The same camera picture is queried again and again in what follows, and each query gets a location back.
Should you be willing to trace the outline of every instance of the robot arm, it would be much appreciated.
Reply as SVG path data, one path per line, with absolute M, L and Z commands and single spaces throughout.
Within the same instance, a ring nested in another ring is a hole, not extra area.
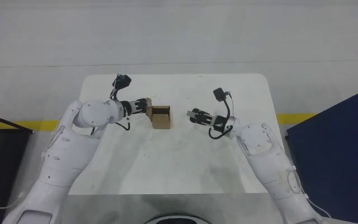
M 211 126 L 221 133 L 218 137 L 213 137 L 210 128 L 209 136 L 212 139 L 236 137 L 254 174 L 274 199 L 284 224 L 328 223 L 309 204 L 308 196 L 300 185 L 296 167 L 281 148 L 271 128 L 265 123 L 240 125 L 239 119 L 230 116 L 225 100 L 230 93 L 219 88 L 214 91 L 214 95 L 218 101 L 225 102 L 227 116 L 211 116 L 195 108 L 187 112 L 190 121 Z
M 116 92 L 129 83 L 128 76 L 117 76 L 111 99 L 85 103 L 76 100 L 67 107 L 43 153 L 35 184 L 3 224 L 59 223 L 63 200 L 75 179 L 92 160 L 107 125 L 131 114 L 145 113 L 146 99 L 128 102 L 116 98 Z M 72 124 L 79 128 L 93 128 L 92 134 L 78 134 L 72 129 Z

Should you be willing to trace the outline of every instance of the small cardboard box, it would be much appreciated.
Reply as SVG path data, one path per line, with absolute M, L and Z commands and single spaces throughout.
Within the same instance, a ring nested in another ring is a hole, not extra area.
M 154 129 L 170 129 L 170 106 L 149 106 L 147 116 Z

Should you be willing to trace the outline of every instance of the concrete floor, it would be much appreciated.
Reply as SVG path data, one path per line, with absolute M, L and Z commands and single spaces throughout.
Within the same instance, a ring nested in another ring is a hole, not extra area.
M 0 0 L 0 21 L 8 120 L 59 119 L 92 74 L 260 73 L 277 113 L 318 113 L 357 93 L 354 1 Z M 14 195 L 48 138 L 32 137 Z

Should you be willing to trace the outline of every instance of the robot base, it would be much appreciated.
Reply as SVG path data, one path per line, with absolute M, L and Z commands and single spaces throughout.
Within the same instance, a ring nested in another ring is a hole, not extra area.
M 191 214 L 172 213 L 155 216 L 145 224 L 210 224 L 210 222 Z

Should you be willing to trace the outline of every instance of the yellow floor line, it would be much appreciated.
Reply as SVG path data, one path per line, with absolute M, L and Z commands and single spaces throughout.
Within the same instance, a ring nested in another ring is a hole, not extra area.
M 14 122 L 18 125 L 24 126 L 26 128 L 30 128 L 32 130 L 35 130 L 37 132 L 43 131 L 50 131 L 52 132 L 58 123 L 58 120 L 33 120 L 28 122 Z M 12 128 L 6 124 L 0 123 L 0 129 L 7 129 Z
M 279 124 L 298 124 L 316 114 L 276 114 Z
M 308 118 L 315 116 L 316 114 L 277 114 L 277 121 L 279 124 L 298 124 Z M 37 132 L 39 131 L 53 131 L 58 123 L 58 120 L 34 120 L 28 122 L 14 122 L 18 125 L 30 128 Z M 0 123 L 0 129 L 11 128 L 6 124 Z

